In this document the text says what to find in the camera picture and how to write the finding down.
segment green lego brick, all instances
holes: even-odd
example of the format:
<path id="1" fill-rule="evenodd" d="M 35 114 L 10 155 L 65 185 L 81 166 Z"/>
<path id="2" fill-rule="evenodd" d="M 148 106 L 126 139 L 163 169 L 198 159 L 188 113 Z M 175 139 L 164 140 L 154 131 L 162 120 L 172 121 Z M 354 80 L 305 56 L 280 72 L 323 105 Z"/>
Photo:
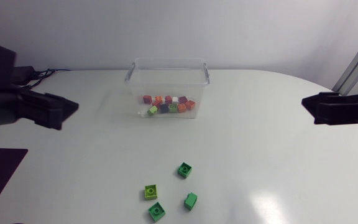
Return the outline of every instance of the green lego brick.
<path id="1" fill-rule="evenodd" d="M 190 193 L 187 195 L 187 198 L 185 200 L 185 207 L 191 211 L 193 209 L 194 204 L 197 201 L 197 195 Z"/>
<path id="2" fill-rule="evenodd" d="M 169 105 L 169 113 L 177 113 L 178 112 L 178 105 L 177 104 L 170 104 Z"/>
<path id="3" fill-rule="evenodd" d="M 144 187 L 144 198 L 146 200 L 153 200 L 157 198 L 157 186 L 149 185 Z"/>
<path id="4" fill-rule="evenodd" d="M 191 172 L 192 168 L 191 166 L 182 163 L 180 167 L 178 168 L 178 174 L 181 175 L 184 178 L 187 178 Z"/>
<path id="5" fill-rule="evenodd" d="M 157 202 L 149 208 L 149 213 L 155 222 L 159 221 L 165 215 L 165 210 Z"/>
<path id="6" fill-rule="evenodd" d="M 157 112 L 158 108 L 156 106 L 152 106 L 148 111 L 147 113 L 152 116 L 154 115 L 156 112 Z"/>

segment plastic container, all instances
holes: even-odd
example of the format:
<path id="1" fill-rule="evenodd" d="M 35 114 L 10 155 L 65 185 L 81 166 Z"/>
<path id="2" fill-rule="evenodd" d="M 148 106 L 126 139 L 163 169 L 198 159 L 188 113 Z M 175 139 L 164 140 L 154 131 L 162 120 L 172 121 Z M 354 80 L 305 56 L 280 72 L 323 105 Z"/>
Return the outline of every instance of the plastic container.
<path id="1" fill-rule="evenodd" d="M 137 58 L 129 69 L 128 84 L 139 105 L 138 114 L 143 118 L 196 118 L 201 106 L 204 88 L 209 85 L 206 61 L 201 58 Z M 195 107 L 182 113 L 162 113 L 161 109 L 149 115 L 152 105 L 145 103 L 144 96 L 185 96 L 195 102 Z"/>

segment stud on brick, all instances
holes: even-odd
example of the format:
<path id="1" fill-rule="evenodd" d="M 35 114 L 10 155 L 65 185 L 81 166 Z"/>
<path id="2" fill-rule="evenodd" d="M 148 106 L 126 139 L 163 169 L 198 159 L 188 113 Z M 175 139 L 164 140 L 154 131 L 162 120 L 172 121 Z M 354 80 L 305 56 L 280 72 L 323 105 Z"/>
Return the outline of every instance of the stud on brick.
<path id="1" fill-rule="evenodd" d="M 185 96 L 179 97 L 179 103 L 186 103 L 186 102 L 187 102 L 187 98 Z"/>
<path id="2" fill-rule="evenodd" d="M 184 103 L 178 104 L 178 112 L 179 112 L 179 113 L 186 112 L 186 106 L 185 106 Z"/>
<path id="3" fill-rule="evenodd" d="M 144 95 L 144 96 L 143 96 L 143 102 L 144 102 L 145 104 L 152 104 L 152 103 L 153 103 L 152 96 Z"/>
<path id="4" fill-rule="evenodd" d="M 178 112 L 178 105 L 170 104 L 169 105 L 169 113 L 177 113 Z"/>
<path id="5" fill-rule="evenodd" d="M 155 184 L 144 187 L 144 198 L 146 200 L 153 200 L 157 198 L 157 186 Z"/>
<path id="6" fill-rule="evenodd" d="M 196 106 L 196 103 L 194 101 L 189 100 L 185 103 L 185 105 L 188 110 L 192 110 Z"/>
<path id="7" fill-rule="evenodd" d="M 171 96 L 166 96 L 165 97 L 165 103 L 168 104 L 168 105 L 172 104 L 172 97 Z"/>
<path id="8" fill-rule="evenodd" d="M 182 163 L 178 168 L 178 174 L 184 178 L 187 178 L 190 175 L 190 172 L 193 168 L 188 164 Z"/>
<path id="9" fill-rule="evenodd" d="M 165 215 L 165 210 L 157 202 L 149 208 L 149 214 L 152 216 L 153 220 L 157 222 Z"/>
<path id="10" fill-rule="evenodd" d="M 169 107 L 168 107 L 168 105 L 167 105 L 166 103 L 162 104 L 162 105 L 160 106 L 160 111 L 161 111 L 161 113 L 168 113 L 168 112 L 169 112 Z"/>

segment toy block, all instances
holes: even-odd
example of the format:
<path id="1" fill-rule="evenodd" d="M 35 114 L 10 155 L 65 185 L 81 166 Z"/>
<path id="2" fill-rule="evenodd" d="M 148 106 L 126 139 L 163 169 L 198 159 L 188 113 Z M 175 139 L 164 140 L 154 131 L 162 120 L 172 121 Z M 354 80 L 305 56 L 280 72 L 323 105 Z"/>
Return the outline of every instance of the toy block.
<path id="1" fill-rule="evenodd" d="M 144 187 L 144 198 L 146 200 L 157 199 L 157 186 L 155 184 Z"/>
<path id="2" fill-rule="evenodd" d="M 182 163 L 180 167 L 178 168 L 178 174 L 181 175 L 184 178 L 187 178 L 191 172 L 192 168 L 191 166 Z"/>
<path id="3" fill-rule="evenodd" d="M 172 97 L 172 103 L 173 103 L 173 104 L 179 104 L 179 98 L 177 98 L 177 97 Z"/>
<path id="4" fill-rule="evenodd" d="M 178 105 L 170 104 L 168 107 L 169 107 L 169 113 L 177 113 L 178 112 Z"/>
<path id="5" fill-rule="evenodd" d="M 167 105 L 166 103 L 162 104 L 162 105 L 160 106 L 160 111 L 161 111 L 161 113 L 168 113 L 168 112 L 169 112 L 169 107 L 168 107 L 168 105 Z"/>
<path id="6" fill-rule="evenodd" d="M 154 101 L 152 103 L 153 106 L 157 107 L 157 109 L 160 109 L 160 106 L 161 106 L 161 102 L 160 101 Z"/>
<path id="7" fill-rule="evenodd" d="M 187 198 L 185 200 L 185 207 L 191 211 L 193 209 L 194 204 L 197 201 L 197 195 L 190 193 L 187 195 Z"/>
<path id="8" fill-rule="evenodd" d="M 162 96 L 156 96 L 155 97 L 156 101 L 159 101 L 162 104 Z"/>
<path id="9" fill-rule="evenodd" d="M 165 103 L 168 104 L 168 105 L 172 104 L 172 97 L 171 96 L 166 96 L 165 97 Z"/>
<path id="10" fill-rule="evenodd" d="M 157 107 L 156 106 L 152 106 L 148 111 L 147 111 L 147 113 L 150 115 L 150 116 L 152 116 L 152 115 L 154 115 L 156 112 L 157 112 Z"/>
<path id="11" fill-rule="evenodd" d="M 185 106 L 184 103 L 178 104 L 178 112 L 179 112 L 179 113 L 186 112 L 186 106 Z"/>
<path id="12" fill-rule="evenodd" d="M 194 101 L 189 100 L 185 103 L 185 105 L 188 110 L 192 110 L 196 106 L 196 103 Z"/>
<path id="13" fill-rule="evenodd" d="M 144 96 L 143 96 L 143 102 L 144 102 L 145 104 L 152 104 L 152 103 L 153 103 L 152 96 L 144 95 Z"/>
<path id="14" fill-rule="evenodd" d="M 165 215 L 165 210 L 157 202 L 149 208 L 149 213 L 152 216 L 153 220 L 157 222 Z"/>
<path id="15" fill-rule="evenodd" d="M 187 102 L 187 98 L 185 96 L 179 97 L 179 103 L 186 103 L 186 102 Z"/>

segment white table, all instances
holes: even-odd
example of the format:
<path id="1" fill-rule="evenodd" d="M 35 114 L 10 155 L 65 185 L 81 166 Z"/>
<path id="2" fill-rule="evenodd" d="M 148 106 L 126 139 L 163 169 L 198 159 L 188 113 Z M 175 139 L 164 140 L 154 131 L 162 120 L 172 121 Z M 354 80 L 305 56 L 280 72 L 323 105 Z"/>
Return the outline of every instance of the white table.
<path id="1" fill-rule="evenodd" d="M 358 223 L 358 125 L 314 125 L 327 89 L 255 70 L 210 70 L 196 119 L 136 115 L 126 71 L 60 72 L 35 88 L 80 104 L 61 131 L 22 119 L 0 147 L 29 152 L 0 195 L 0 223 Z M 177 167 L 187 162 L 187 179 Z M 145 185 L 158 199 L 145 201 Z M 188 212 L 183 201 L 198 195 Z"/>

